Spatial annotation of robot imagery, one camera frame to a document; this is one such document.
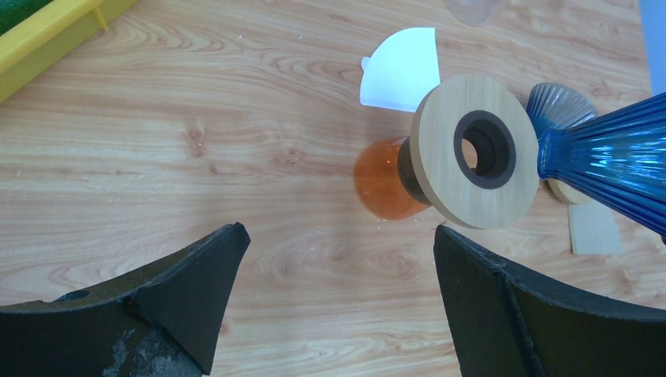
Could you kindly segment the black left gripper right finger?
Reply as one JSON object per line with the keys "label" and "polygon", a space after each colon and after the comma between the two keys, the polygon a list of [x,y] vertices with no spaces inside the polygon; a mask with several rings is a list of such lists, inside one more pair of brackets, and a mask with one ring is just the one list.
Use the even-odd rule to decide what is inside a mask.
{"label": "black left gripper right finger", "polygon": [[439,226],[434,261],[464,376],[662,376],[665,312],[581,290]]}

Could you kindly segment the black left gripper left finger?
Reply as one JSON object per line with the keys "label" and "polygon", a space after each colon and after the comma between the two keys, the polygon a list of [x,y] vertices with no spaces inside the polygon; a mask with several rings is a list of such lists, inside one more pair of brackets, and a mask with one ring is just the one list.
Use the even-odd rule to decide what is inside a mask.
{"label": "black left gripper left finger", "polygon": [[52,302],[1,308],[4,376],[203,376],[250,244],[228,224]]}

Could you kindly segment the blue glass dripper cone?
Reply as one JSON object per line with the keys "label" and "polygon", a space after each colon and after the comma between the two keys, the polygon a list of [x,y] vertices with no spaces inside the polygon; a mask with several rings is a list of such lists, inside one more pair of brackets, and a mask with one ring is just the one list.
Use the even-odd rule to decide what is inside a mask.
{"label": "blue glass dripper cone", "polygon": [[537,171],[665,235],[665,95],[539,139]]}

